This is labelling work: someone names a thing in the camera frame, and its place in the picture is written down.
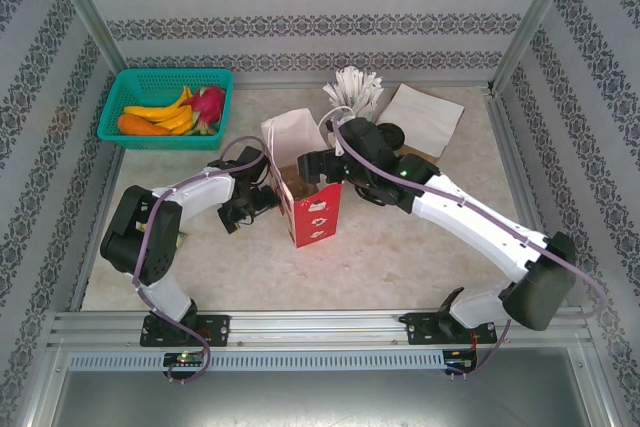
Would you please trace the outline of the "green coffee cup black lid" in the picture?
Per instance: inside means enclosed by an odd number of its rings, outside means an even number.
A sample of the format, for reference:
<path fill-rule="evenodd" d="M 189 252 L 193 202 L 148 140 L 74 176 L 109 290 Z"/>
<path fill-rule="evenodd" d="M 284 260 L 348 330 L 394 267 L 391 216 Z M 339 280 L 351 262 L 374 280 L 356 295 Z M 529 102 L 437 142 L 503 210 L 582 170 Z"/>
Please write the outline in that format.
<path fill-rule="evenodd" d="M 383 150 L 399 151 L 405 143 L 404 131 L 393 123 L 380 123 L 376 126 L 380 140 L 378 146 Z"/>

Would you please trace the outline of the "red white paper bag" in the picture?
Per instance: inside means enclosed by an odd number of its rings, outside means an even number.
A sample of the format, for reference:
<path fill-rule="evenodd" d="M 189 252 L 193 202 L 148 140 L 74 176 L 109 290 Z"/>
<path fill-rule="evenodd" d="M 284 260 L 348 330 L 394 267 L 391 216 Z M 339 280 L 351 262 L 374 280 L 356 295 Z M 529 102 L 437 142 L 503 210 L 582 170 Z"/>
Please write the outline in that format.
<path fill-rule="evenodd" d="M 316 184 L 318 192 L 294 201 L 281 178 L 280 169 L 296 165 L 303 154 L 328 148 L 307 108 L 272 117 L 261 124 L 270 161 L 269 184 L 281 200 L 280 212 L 286 219 L 295 246 L 300 248 L 333 236 L 337 230 L 342 183 L 326 179 Z"/>

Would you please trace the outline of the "white napkin stack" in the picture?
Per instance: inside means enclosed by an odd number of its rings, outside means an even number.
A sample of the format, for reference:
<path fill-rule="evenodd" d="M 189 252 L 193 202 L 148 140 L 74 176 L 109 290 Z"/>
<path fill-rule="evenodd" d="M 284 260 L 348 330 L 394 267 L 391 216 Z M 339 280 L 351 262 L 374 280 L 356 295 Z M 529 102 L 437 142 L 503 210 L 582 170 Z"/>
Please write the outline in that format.
<path fill-rule="evenodd" d="M 463 113 L 464 107 L 459 104 L 401 84 L 377 123 L 398 126 L 408 147 L 440 158 Z"/>

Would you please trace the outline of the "bunch of white straws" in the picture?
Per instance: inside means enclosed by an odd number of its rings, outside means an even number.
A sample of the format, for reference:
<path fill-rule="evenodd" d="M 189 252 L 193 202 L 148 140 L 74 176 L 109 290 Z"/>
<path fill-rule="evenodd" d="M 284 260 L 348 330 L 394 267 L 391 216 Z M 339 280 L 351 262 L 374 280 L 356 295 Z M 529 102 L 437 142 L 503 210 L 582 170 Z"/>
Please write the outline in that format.
<path fill-rule="evenodd" d="M 335 79 L 334 83 L 327 83 L 323 87 L 334 108 L 349 108 L 352 111 L 371 104 L 376 110 L 383 87 L 382 78 L 375 72 L 367 73 L 348 66 L 338 70 Z"/>

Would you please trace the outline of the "yellow toy banana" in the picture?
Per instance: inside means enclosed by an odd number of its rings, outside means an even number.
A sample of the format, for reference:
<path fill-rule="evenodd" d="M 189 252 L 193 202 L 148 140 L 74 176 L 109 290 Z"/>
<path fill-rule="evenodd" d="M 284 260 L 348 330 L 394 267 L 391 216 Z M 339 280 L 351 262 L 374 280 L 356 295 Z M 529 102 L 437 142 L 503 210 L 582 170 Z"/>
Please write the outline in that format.
<path fill-rule="evenodd" d="M 160 122 L 155 122 L 154 125 L 168 130 L 170 134 L 182 135 L 189 131 L 194 125 L 192 107 L 180 107 L 174 112 L 172 117 Z"/>
<path fill-rule="evenodd" d="M 165 107 L 144 107 L 144 106 L 127 106 L 124 108 L 125 114 L 136 115 L 150 122 L 162 122 L 175 117 L 182 108 L 182 103 L 192 95 L 188 86 L 183 88 L 180 97 L 172 104 Z"/>

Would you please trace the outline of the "pink toy dragon fruit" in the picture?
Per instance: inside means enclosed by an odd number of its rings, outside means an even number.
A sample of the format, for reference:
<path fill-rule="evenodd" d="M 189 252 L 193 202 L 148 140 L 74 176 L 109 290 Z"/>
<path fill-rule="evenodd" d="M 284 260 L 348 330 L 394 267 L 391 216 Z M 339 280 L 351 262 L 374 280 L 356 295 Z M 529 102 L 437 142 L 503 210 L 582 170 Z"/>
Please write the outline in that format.
<path fill-rule="evenodd" d="M 215 135 L 214 127 L 222 117 L 226 100 L 226 91 L 219 86 L 201 87 L 190 98 L 181 102 L 180 106 L 190 106 L 194 126 L 192 129 L 200 135 Z"/>

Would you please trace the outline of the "orange carrot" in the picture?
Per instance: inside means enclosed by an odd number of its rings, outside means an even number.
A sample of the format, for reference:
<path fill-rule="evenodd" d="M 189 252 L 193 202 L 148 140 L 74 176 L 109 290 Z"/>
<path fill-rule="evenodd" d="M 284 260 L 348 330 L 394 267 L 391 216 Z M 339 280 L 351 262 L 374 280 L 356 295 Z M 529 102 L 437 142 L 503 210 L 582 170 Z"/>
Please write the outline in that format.
<path fill-rule="evenodd" d="M 167 136 L 170 130 L 134 114 L 122 114 L 117 126 L 122 134 L 132 136 Z"/>

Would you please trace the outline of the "teal plastic basket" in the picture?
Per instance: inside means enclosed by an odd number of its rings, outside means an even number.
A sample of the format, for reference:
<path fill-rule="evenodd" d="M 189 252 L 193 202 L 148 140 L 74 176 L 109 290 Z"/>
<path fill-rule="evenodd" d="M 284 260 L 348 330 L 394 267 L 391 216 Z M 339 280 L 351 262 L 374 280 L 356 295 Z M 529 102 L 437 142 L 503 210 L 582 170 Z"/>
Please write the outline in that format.
<path fill-rule="evenodd" d="M 165 107 L 177 100 L 185 86 L 195 90 L 216 85 L 225 91 L 220 120 L 212 135 L 144 136 L 127 135 L 117 121 L 130 105 Z M 97 135 L 130 150 L 217 150 L 231 114 L 234 91 L 233 73 L 225 68 L 133 68 L 116 77 L 104 105 Z"/>

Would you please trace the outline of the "left small circuit board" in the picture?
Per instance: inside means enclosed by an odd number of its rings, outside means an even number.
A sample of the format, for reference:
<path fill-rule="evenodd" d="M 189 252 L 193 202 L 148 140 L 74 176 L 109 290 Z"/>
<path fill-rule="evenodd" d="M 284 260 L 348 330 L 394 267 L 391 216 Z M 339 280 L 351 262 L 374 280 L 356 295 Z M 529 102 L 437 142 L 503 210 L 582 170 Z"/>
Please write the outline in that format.
<path fill-rule="evenodd" d="M 204 355 L 199 352 L 166 353 L 163 358 L 163 366 L 199 368 L 203 365 Z"/>

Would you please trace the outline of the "small circuit board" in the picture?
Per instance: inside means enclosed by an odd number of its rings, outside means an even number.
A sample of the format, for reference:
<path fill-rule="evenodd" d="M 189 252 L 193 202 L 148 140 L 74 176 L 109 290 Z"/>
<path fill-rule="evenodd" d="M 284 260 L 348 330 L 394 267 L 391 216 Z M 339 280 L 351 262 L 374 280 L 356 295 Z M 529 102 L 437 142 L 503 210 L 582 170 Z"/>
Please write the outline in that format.
<path fill-rule="evenodd" d="M 446 350 L 443 356 L 446 371 L 455 375 L 469 374 L 477 367 L 478 356 L 475 350 Z"/>
<path fill-rule="evenodd" d="M 199 368 L 203 365 L 204 355 L 199 352 L 166 353 L 163 358 L 163 366 Z"/>

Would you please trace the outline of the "grey metal panel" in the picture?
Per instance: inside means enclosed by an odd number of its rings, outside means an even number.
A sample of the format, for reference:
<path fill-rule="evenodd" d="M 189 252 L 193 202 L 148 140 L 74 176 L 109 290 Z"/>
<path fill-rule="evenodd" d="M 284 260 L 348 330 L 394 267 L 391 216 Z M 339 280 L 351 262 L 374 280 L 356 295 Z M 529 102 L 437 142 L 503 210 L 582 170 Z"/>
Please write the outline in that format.
<path fill-rule="evenodd" d="M 503 349 L 481 372 L 217 371 L 185 385 L 59 353 L 27 427 L 623 427 L 586 348 Z"/>

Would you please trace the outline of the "right small circuit board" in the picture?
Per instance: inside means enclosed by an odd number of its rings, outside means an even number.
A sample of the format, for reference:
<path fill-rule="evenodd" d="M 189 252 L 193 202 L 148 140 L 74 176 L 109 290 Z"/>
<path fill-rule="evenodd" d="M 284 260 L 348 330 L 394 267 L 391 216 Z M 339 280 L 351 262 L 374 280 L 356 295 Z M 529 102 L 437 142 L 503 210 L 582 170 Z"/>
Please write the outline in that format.
<path fill-rule="evenodd" d="M 478 356 L 475 350 L 446 350 L 443 356 L 446 371 L 455 375 L 469 374 L 477 367 Z"/>

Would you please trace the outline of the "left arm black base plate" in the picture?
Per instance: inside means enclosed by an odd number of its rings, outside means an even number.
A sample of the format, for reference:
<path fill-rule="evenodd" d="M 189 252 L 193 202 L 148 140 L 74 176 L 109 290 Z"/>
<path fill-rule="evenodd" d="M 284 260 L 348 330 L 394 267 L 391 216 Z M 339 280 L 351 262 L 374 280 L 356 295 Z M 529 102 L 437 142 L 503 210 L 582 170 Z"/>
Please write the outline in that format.
<path fill-rule="evenodd" d="M 185 325 L 202 337 L 211 347 L 226 347 L 230 330 L 226 315 L 196 314 L 186 318 Z M 197 347 L 201 342 L 193 335 L 155 314 L 144 318 L 139 343 L 142 347 Z"/>

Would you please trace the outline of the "aluminium mounting rail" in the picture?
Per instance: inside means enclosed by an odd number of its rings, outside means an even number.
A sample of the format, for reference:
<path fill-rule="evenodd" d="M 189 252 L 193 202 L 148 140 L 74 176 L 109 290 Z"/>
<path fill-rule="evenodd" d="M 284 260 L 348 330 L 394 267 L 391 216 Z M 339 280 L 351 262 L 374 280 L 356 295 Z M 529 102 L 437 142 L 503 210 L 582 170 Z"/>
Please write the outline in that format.
<path fill-rule="evenodd" d="M 390 350 L 407 348 L 407 327 L 399 310 L 231 311 L 226 334 L 229 350 Z M 116 351 L 140 347 L 143 311 L 81 311 L 54 317 L 46 339 L 49 349 Z M 554 320 L 543 332 L 517 323 L 505 348 L 591 346 L 582 320 Z"/>

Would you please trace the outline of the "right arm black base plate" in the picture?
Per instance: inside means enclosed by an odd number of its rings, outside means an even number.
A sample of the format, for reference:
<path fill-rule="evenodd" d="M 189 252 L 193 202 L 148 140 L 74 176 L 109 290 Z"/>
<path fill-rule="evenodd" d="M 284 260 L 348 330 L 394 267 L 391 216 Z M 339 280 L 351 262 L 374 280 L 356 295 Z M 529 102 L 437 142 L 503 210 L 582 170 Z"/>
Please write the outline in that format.
<path fill-rule="evenodd" d="M 401 316 L 399 321 L 406 326 L 410 345 L 472 344 L 473 340 L 481 345 L 493 345 L 497 342 L 496 331 L 490 329 L 488 323 L 470 329 L 448 313 L 412 312 Z"/>

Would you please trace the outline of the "aluminium frame post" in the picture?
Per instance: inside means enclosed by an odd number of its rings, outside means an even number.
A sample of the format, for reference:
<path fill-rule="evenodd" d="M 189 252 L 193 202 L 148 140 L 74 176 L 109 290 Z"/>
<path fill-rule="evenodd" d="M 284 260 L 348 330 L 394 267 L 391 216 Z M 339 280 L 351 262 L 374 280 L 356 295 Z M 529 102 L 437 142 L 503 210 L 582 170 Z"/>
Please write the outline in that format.
<path fill-rule="evenodd" d="M 553 0 L 532 0 L 513 39 L 504 52 L 494 77 L 488 83 L 486 92 L 489 95 L 495 95 L 505 88 L 552 3 Z"/>
<path fill-rule="evenodd" d="M 94 1 L 71 0 L 71 3 L 97 44 L 110 70 L 117 75 L 127 69 L 127 62 Z"/>

